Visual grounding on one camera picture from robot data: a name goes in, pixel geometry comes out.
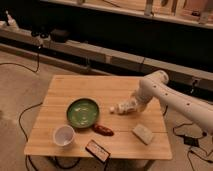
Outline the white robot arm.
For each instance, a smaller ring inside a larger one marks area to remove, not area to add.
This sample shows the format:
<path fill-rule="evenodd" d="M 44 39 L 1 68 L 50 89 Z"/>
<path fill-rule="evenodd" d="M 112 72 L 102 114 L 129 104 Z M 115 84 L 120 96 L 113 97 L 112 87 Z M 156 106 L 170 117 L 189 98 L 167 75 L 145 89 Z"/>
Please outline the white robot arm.
<path fill-rule="evenodd" d="M 156 97 L 213 135 L 213 105 L 169 88 L 168 82 L 169 76 L 163 70 L 143 76 L 134 97 L 139 104 L 148 104 Z"/>

